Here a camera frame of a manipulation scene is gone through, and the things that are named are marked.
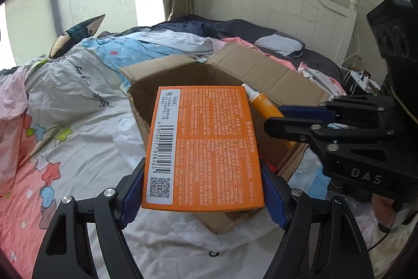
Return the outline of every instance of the sunscreen tube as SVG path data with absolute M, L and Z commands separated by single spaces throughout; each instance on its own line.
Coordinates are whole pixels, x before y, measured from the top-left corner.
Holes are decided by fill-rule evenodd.
M 245 92 L 248 96 L 248 101 L 258 110 L 264 119 L 270 117 L 284 117 L 284 115 L 277 109 L 277 107 L 269 100 L 269 98 L 251 88 L 248 84 L 242 85 L 245 88 Z M 293 141 L 283 140 L 287 148 L 292 148 L 295 144 Z

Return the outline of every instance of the pillow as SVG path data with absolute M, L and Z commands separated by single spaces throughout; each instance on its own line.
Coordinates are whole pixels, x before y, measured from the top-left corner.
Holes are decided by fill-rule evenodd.
M 105 14 L 87 19 L 72 28 L 65 31 L 61 36 L 57 38 L 54 45 L 51 48 L 49 57 L 52 59 L 64 56 L 74 45 L 80 43 L 82 39 L 93 36 L 99 29 Z
M 294 36 L 268 27 L 261 27 L 243 19 L 219 21 L 216 23 L 216 28 L 224 36 L 239 37 L 246 42 L 289 58 L 301 56 L 305 46 L 304 42 Z

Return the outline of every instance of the white cap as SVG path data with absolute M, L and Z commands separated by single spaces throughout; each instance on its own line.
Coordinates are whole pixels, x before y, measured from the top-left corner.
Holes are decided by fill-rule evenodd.
M 257 90 L 254 90 L 251 88 L 248 84 L 243 83 L 242 86 L 245 88 L 245 92 L 247 93 L 248 100 L 251 103 L 258 95 L 260 95 L 260 92 Z

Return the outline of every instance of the das logo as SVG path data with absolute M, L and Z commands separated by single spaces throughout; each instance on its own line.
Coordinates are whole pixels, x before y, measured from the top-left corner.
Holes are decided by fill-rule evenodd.
M 361 180 L 365 180 L 367 182 L 372 181 L 374 184 L 380 184 L 382 182 L 382 176 L 376 175 L 375 177 L 370 176 L 369 172 L 361 173 L 360 169 L 353 168 L 351 170 L 351 177 L 353 178 L 360 178 Z

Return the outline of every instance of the black device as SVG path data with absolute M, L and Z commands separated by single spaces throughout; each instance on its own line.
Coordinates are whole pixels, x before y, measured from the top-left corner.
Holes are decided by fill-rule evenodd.
M 384 0 L 367 14 L 367 21 L 387 63 L 388 83 L 392 93 L 408 111 L 418 117 L 418 101 L 413 96 L 418 72 L 418 13 L 404 0 Z M 416 122 L 404 114 L 405 121 Z
M 281 106 L 264 128 L 274 138 L 309 143 L 323 173 L 401 202 L 418 197 L 418 150 L 394 98 L 336 96 L 319 107 Z M 333 129 L 330 123 L 347 125 Z
M 95 223 L 111 279 L 142 279 L 122 230 L 141 205 L 145 158 L 131 175 L 96 198 L 76 201 L 66 196 L 47 229 L 33 271 L 33 279 L 98 278 L 87 223 Z M 285 234 L 264 279 L 296 279 L 312 223 L 321 223 L 310 278 L 373 279 L 373 269 L 361 232 L 345 200 L 311 199 L 300 189 L 291 190 L 262 161 L 266 207 Z

